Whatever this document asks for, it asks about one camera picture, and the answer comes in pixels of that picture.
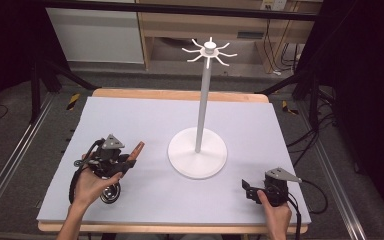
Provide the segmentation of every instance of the round white base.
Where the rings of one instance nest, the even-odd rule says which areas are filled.
[[[226,163],[227,148],[216,133],[204,129],[201,151],[195,152],[197,128],[180,131],[171,139],[168,157],[173,167],[192,179],[205,179],[218,173]]]

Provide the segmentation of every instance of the wooden table edge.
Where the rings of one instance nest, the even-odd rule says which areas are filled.
[[[44,232],[59,232],[61,222],[39,221],[38,227]],[[301,225],[301,234],[307,232],[308,225]],[[171,234],[265,234],[268,229],[265,225],[146,225],[146,224],[93,224],[83,223],[81,232],[106,232],[106,233],[171,233]],[[288,227],[287,234],[295,234],[296,226]]]
[[[201,92],[180,90],[99,88],[93,92],[92,97],[200,100]],[[269,102],[267,96],[263,94],[239,92],[209,92],[208,100],[227,102]]]

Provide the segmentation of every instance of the black tripod leg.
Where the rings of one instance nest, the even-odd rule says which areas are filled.
[[[68,79],[72,80],[73,82],[79,84],[80,86],[86,88],[87,90],[96,90],[98,88],[101,88],[101,87],[98,87],[98,86],[95,86],[81,78],[79,78],[78,76],[76,76],[75,74],[73,74],[71,71],[68,71],[60,66],[58,66],[57,64],[51,62],[51,61],[47,61],[47,60],[44,60],[45,64],[47,64],[48,66],[50,66],[53,70],[57,71],[58,73],[66,76]]]
[[[36,62],[33,63],[33,67],[31,69],[31,93],[32,93],[32,116],[30,118],[30,123],[36,121],[37,116],[39,116],[40,112],[40,84],[39,78],[37,77],[37,69]]]
[[[277,90],[279,89],[282,89],[283,87],[286,87],[288,86],[289,84],[293,84],[293,83],[297,83],[300,81],[300,79],[302,79],[303,77],[306,76],[306,72],[305,71],[302,71],[300,73],[297,73],[297,74],[294,74],[282,81],[280,81],[279,83],[263,90],[263,91],[259,91],[259,92],[254,92],[255,94],[264,94],[266,96],[276,92]]]
[[[318,130],[319,127],[319,118],[317,112],[317,101],[319,99],[319,79],[316,75],[313,76],[313,83],[311,86],[311,95],[310,95],[310,112],[309,112],[309,122],[311,127],[314,130]]]

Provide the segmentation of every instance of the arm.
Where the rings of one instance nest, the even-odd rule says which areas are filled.
[[[257,191],[258,197],[263,204],[267,218],[267,227],[271,240],[286,239],[286,231],[288,230],[289,221],[291,220],[292,212],[287,203],[279,207],[272,207],[263,191]]]
[[[77,239],[87,208],[101,195],[105,188],[117,183],[121,177],[122,173],[117,173],[110,179],[104,180],[97,177],[86,166],[77,181],[74,202],[68,209],[67,218],[57,239]]]

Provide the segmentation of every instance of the white vertical pole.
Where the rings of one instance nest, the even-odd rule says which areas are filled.
[[[201,100],[199,103],[198,128],[196,132],[196,153],[201,152],[205,113],[207,110],[208,91],[210,89],[211,65],[211,58],[205,58],[204,69],[202,71]]]

